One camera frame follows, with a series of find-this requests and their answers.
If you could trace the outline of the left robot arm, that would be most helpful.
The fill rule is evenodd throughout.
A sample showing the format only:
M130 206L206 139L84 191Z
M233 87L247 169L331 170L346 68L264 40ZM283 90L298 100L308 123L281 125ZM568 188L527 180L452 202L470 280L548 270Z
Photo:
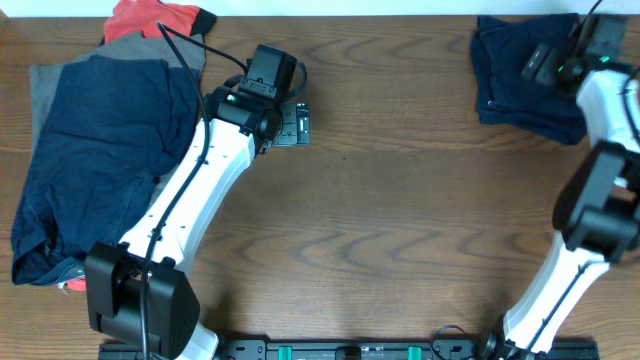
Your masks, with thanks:
M248 68L202 99L203 118L168 183L116 245L85 261L89 323L114 338L102 359L211 359L219 337L199 321L189 282L200 242L222 200L270 147L308 145L310 111L291 86L303 62L267 45Z

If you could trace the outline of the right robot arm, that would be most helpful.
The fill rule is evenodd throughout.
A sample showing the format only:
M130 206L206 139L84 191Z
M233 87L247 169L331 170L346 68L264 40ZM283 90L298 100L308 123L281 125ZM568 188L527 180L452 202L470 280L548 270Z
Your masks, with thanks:
M523 69L575 93L591 151L556 201L542 267L476 346L476 359L599 356L593 340L555 335L589 287L639 246L639 71L618 59L626 26L622 15L591 11L568 50L540 46Z

